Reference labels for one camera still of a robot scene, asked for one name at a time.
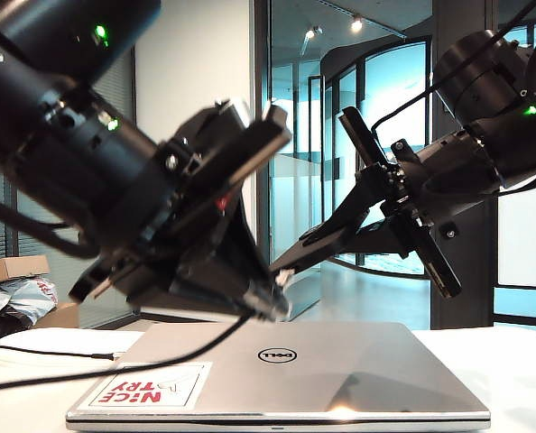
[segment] table surface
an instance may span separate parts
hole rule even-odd
[[[491,411],[488,433],[536,432],[536,331],[487,327],[415,331]],[[39,350],[81,353],[124,352],[140,336],[134,331],[33,329],[0,340]],[[0,349],[0,382],[81,373],[111,361],[32,355]],[[0,391],[0,432],[66,432],[65,413],[95,379]]]

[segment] nice try sticker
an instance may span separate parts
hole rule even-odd
[[[127,367],[139,364],[122,364]],[[208,378],[211,363],[180,364],[138,373],[120,373],[103,381],[88,406],[192,409]]]

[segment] laptop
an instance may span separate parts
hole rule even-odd
[[[120,359],[186,354],[230,324],[157,324]],[[194,360],[98,381],[67,414],[81,431],[465,431],[490,413],[405,326],[248,322]]]

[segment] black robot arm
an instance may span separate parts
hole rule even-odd
[[[0,203],[0,219],[97,261],[70,295],[110,282],[133,305],[250,310],[270,319],[288,302],[244,217],[245,178],[290,140],[286,114],[250,123],[226,101],[156,144],[91,90],[155,17],[159,0],[0,0],[0,172],[79,231]]]
[[[477,32],[455,43],[434,69],[439,81],[495,33]],[[404,139],[387,161],[379,142],[353,107],[340,117],[365,167],[329,220],[314,227],[271,265],[285,275],[337,253],[416,251],[445,297],[461,291],[446,258],[430,236],[435,226],[457,235],[451,218],[481,201],[536,187],[499,192],[536,175],[536,49],[500,39],[460,70],[439,96],[463,129],[415,153]],[[368,208],[382,203],[382,221],[363,226]]]

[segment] black cable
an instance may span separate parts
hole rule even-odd
[[[398,115],[401,111],[405,110],[412,104],[415,104],[416,102],[420,101],[424,97],[427,97],[435,90],[441,88],[447,81],[449,81],[451,78],[453,78],[455,75],[458,74],[462,69],[464,69],[466,66],[468,66],[470,63],[472,63],[478,56],[480,56],[483,52],[485,52],[487,49],[495,45],[498,41],[500,41],[503,36],[505,36],[517,23],[519,23],[522,18],[524,18],[533,8],[536,7],[536,0],[532,0],[529,2],[524,8],[514,16],[514,18],[503,27],[495,36],[493,36],[491,39],[489,39],[487,42],[485,42],[478,50],[476,50],[472,56],[468,57],[464,61],[462,61],[456,68],[451,70],[447,75],[445,75],[439,82],[433,84],[429,88],[427,88],[424,92],[418,94],[413,99],[410,99],[408,102],[405,102],[398,108],[396,108],[394,111],[392,111],[390,114],[385,115],[384,117],[381,117],[375,124],[373,124],[373,127],[370,128],[370,132],[373,134],[373,136],[378,139],[378,135],[376,134],[376,128],[388,119],[395,117]]]
[[[72,352],[50,352],[44,350],[23,349],[22,347],[13,347],[12,345],[0,345],[0,349],[14,350],[16,352],[25,352],[26,354],[36,355],[76,356],[79,358],[109,359],[110,361],[114,361],[116,359],[114,354],[74,354]]]
[[[238,321],[234,325],[232,325],[222,334],[217,336],[210,343],[202,346],[200,349],[197,349],[189,354],[178,356],[177,358],[160,361],[158,363],[153,363],[153,364],[137,365],[133,367],[123,367],[123,368],[116,368],[116,369],[107,369],[107,370],[100,370],[97,372],[90,372],[90,373],[68,374],[64,376],[54,376],[54,377],[42,377],[42,378],[37,378],[37,379],[26,379],[23,381],[15,381],[15,382],[2,382],[0,383],[0,390],[18,388],[20,386],[26,386],[26,385],[41,385],[44,383],[56,383],[56,382],[64,382],[64,381],[79,381],[82,379],[91,379],[94,377],[111,376],[113,374],[120,374],[120,373],[145,372],[145,371],[154,370],[160,367],[166,367],[169,365],[185,363],[185,362],[192,360],[196,356],[205,354],[208,350],[222,343],[229,336],[234,334],[237,331],[237,329],[239,329],[244,323],[246,323],[253,314],[254,314],[253,311],[250,311],[249,313],[243,315],[240,319],[238,319]]]
[[[44,223],[42,221],[38,221],[40,224],[43,224],[44,226],[47,226],[48,228],[52,230],[59,230],[61,228],[70,228],[71,226],[68,223]]]
[[[47,224],[20,214],[3,203],[0,203],[0,221],[67,255],[80,259],[91,259],[99,254],[97,246],[92,244],[73,244],[57,236]]]

